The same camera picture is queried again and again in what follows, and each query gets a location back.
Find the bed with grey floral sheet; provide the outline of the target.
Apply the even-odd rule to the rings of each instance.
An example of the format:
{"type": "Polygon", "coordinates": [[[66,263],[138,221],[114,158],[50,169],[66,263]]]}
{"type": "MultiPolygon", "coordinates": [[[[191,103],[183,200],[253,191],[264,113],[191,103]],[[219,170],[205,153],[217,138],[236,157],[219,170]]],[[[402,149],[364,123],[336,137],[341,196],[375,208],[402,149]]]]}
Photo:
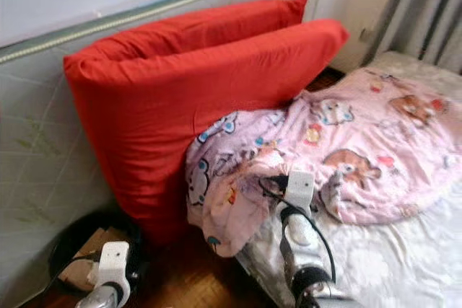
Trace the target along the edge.
{"type": "MultiPolygon", "coordinates": [[[[462,102],[462,75],[398,52],[367,67],[428,84],[462,102]]],[[[337,288],[369,308],[462,308],[462,167],[455,184],[425,212],[383,226],[352,226],[314,214],[334,254],[337,288]]],[[[294,307],[279,249],[278,212],[236,256],[277,306],[294,307]]]]}

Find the pink cartoon print blanket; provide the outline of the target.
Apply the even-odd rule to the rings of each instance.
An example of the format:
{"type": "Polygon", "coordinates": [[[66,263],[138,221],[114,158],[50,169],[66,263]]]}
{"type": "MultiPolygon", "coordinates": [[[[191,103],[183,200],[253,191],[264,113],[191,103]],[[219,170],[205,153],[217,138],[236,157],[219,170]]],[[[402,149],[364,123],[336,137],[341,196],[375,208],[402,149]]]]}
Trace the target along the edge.
{"type": "Polygon", "coordinates": [[[462,182],[462,111],[419,81],[359,69],[283,109],[233,111],[188,149],[188,222],[228,258],[271,215],[258,180],[309,172],[343,224],[412,218],[462,182]]]}

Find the brown cardboard box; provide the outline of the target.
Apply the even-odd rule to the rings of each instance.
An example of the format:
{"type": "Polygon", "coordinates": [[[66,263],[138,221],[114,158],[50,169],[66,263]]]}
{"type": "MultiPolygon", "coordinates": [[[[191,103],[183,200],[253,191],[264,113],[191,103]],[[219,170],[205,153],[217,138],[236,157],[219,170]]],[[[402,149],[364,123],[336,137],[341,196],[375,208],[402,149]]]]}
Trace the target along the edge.
{"type": "MultiPolygon", "coordinates": [[[[109,226],[108,229],[98,228],[92,233],[92,236],[90,236],[88,241],[83,243],[82,247],[78,249],[75,255],[67,255],[65,259],[71,260],[72,258],[82,258],[82,256],[92,255],[93,253],[99,255],[103,245],[106,242],[112,241],[129,242],[130,239],[125,232],[122,232],[120,229],[116,229],[114,226],[109,226]]],[[[82,275],[83,273],[83,262],[85,260],[98,262],[98,260],[93,259],[76,260],[72,264],[67,265],[64,271],[57,276],[59,281],[70,285],[72,288],[79,289],[79,291],[83,291],[78,275],[82,275]]]]}

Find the red folded mattress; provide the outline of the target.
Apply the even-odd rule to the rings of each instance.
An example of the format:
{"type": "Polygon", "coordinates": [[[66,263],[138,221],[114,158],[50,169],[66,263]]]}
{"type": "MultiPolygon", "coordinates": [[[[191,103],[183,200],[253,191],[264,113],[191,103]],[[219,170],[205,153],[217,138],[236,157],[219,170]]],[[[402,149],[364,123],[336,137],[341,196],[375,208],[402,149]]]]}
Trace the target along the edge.
{"type": "Polygon", "coordinates": [[[148,243],[187,232],[182,173],[195,137],[234,111],[287,104],[349,40],[334,19],[305,22],[307,1],[187,12],[63,59],[101,172],[148,243]]]}

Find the white paper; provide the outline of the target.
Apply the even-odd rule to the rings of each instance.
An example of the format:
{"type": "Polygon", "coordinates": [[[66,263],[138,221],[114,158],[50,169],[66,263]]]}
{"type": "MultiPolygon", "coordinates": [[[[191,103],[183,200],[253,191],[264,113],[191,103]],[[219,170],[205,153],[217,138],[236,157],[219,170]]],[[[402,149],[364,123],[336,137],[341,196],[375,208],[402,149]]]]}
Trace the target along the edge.
{"type": "Polygon", "coordinates": [[[85,260],[82,275],[78,275],[83,291],[92,291],[97,282],[98,262],[85,260]]]}

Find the black round waste bin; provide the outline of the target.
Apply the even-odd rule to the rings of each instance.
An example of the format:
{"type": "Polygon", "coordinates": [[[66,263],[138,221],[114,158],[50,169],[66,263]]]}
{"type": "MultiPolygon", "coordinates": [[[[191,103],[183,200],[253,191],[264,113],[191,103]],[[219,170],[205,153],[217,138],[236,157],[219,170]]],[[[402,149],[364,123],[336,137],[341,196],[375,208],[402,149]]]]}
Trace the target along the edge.
{"type": "Polygon", "coordinates": [[[79,289],[60,282],[57,276],[64,271],[67,265],[71,264],[71,260],[66,260],[65,257],[75,255],[83,243],[88,241],[92,233],[98,228],[120,229],[129,236],[130,250],[126,276],[128,276],[130,288],[136,289],[138,287],[139,282],[147,274],[149,265],[151,265],[148,256],[144,252],[141,229],[128,216],[120,212],[96,211],[77,219],[56,237],[47,260],[48,275],[51,278],[53,288],[62,289],[66,294],[74,296],[90,293],[90,291],[79,291],[79,289]]]}

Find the grey pleated curtain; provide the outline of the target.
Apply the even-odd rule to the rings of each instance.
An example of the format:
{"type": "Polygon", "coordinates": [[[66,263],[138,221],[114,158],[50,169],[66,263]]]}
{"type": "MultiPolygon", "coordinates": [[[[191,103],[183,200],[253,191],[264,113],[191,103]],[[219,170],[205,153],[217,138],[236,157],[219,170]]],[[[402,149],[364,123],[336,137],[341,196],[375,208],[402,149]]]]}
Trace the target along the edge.
{"type": "Polygon", "coordinates": [[[462,73],[462,0],[389,0],[363,63],[384,52],[462,73]]]}

